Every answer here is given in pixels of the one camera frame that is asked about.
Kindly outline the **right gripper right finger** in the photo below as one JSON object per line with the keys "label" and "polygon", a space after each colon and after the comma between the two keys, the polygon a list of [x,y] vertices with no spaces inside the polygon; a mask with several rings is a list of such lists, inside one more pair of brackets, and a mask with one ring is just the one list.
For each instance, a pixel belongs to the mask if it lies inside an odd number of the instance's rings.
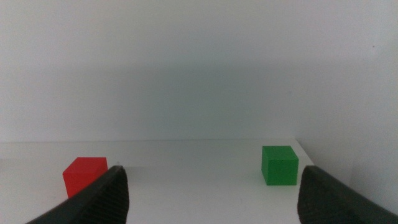
{"label": "right gripper right finger", "polygon": [[303,170],[297,211],[301,223],[397,224],[397,215],[317,166]]}

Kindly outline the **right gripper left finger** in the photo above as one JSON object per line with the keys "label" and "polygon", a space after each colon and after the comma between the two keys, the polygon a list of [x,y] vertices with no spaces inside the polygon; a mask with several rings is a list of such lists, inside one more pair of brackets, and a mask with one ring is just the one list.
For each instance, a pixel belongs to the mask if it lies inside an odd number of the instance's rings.
{"label": "right gripper left finger", "polygon": [[30,224],[83,224],[127,222],[129,188],[123,166],[112,166],[92,184]]}

